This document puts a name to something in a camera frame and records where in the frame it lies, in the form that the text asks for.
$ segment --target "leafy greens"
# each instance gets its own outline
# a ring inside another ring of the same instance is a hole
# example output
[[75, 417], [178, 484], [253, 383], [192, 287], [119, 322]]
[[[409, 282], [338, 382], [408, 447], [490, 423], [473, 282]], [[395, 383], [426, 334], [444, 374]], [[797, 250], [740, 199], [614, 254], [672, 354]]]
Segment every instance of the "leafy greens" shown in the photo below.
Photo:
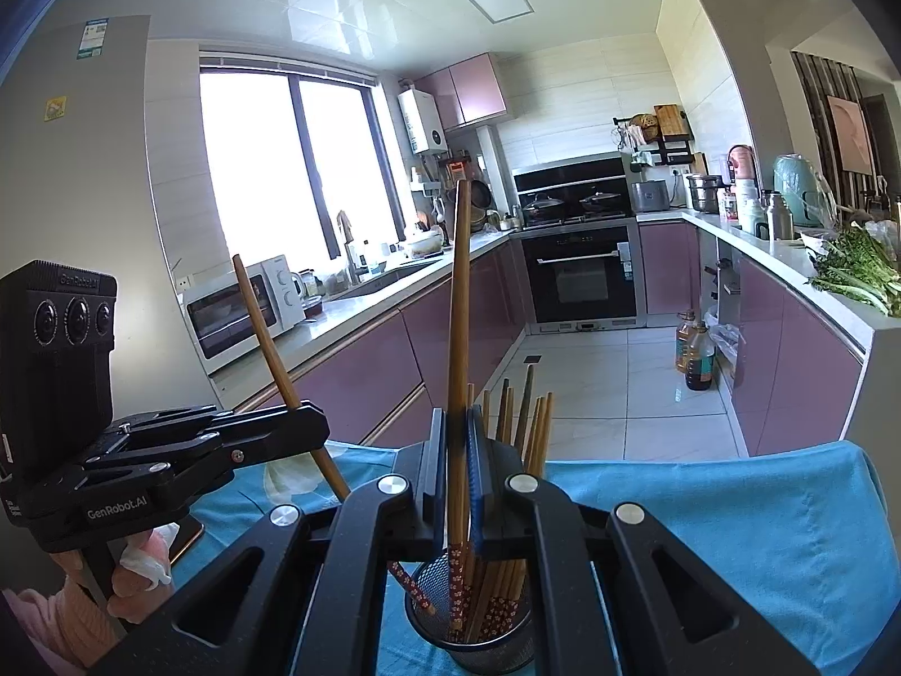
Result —
[[889, 317], [901, 317], [901, 274], [882, 245], [857, 224], [828, 241], [826, 254], [811, 261], [817, 270], [810, 280], [814, 287], [870, 304]]

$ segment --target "oven handle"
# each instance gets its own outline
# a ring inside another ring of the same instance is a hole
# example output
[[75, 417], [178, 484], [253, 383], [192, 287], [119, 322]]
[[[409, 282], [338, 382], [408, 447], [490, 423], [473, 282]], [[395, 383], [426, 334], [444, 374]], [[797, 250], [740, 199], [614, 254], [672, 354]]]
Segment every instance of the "oven handle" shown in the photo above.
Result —
[[580, 261], [582, 259], [609, 259], [610, 257], [618, 257], [618, 251], [611, 251], [608, 254], [587, 254], [584, 257], [566, 257], [566, 259], [538, 259], [539, 264], [559, 264], [565, 261]]

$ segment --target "pink sleeve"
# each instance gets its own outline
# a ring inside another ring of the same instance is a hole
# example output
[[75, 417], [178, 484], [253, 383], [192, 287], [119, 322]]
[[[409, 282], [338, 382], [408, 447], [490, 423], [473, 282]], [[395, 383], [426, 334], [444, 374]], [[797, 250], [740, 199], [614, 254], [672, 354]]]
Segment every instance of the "pink sleeve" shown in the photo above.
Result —
[[70, 664], [90, 668], [116, 644], [109, 620], [72, 577], [49, 598], [26, 589], [16, 599], [10, 607], [29, 637]]
[[83, 676], [84, 670], [72, 662], [75, 661], [75, 656], [66, 646], [66, 640], [54, 615], [52, 601], [56, 595], [48, 599], [34, 590], [27, 589], [17, 596], [6, 589], [3, 596], [15, 619], [19, 621], [21, 629], [28, 635], [44, 661], [53, 669], [53, 673], [57, 676]]

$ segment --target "hand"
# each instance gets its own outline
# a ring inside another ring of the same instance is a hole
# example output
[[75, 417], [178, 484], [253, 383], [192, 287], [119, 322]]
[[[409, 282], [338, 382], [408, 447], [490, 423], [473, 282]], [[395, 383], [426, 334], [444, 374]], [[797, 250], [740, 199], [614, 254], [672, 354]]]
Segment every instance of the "hand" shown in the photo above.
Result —
[[[158, 531], [145, 531], [134, 533], [126, 537], [128, 544], [141, 549], [157, 562], [163, 565], [167, 572], [170, 571], [168, 560], [168, 544]], [[79, 552], [64, 552], [51, 554], [54, 562], [63, 568], [63, 571], [72, 577], [72, 580], [84, 585], [84, 577], [81, 571], [84, 561]], [[119, 619], [128, 620], [130, 623], [141, 623], [146, 617], [169, 599], [175, 591], [174, 585], [159, 584], [153, 589], [148, 589], [152, 582], [140, 574], [128, 570], [121, 564], [113, 571], [114, 595], [106, 603], [106, 611]]]

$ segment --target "toaster oven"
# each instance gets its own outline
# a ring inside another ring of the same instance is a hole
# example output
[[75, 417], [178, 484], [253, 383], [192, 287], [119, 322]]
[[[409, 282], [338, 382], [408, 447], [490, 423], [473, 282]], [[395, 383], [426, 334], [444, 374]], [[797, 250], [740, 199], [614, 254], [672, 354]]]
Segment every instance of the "toaster oven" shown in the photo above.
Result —
[[[247, 276], [273, 338], [305, 319], [303, 302], [284, 256], [251, 264]], [[234, 272], [191, 287], [180, 299], [188, 331], [207, 374], [260, 344]]]

